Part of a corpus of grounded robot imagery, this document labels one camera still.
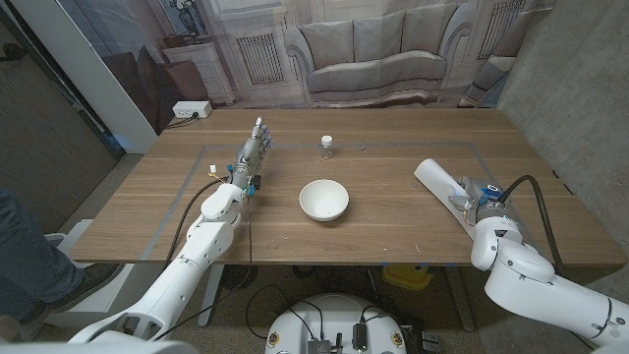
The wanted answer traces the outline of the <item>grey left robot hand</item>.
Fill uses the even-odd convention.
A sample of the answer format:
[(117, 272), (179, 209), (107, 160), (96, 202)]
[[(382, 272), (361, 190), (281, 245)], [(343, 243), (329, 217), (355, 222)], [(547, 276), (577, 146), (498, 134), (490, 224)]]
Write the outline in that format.
[(248, 189), (253, 185), (261, 170), (262, 161), (272, 145), (273, 140), (269, 135), (268, 128), (263, 123), (262, 117), (259, 116), (251, 136), (237, 153), (228, 182), (241, 189)]

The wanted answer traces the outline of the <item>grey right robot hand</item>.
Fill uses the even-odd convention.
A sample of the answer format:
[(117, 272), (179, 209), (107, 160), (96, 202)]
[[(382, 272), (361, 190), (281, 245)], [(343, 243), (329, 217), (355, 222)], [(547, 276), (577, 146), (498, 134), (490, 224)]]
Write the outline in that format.
[(467, 197), (457, 193), (449, 196), (448, 201), (463, 212), (467, 224), (475, 226), (485, 218), (507, 215), (505, 204), (498, 201), (503, 193), (499, 185), (477, 177), (461, 177), (457, 183), (465, 190)]

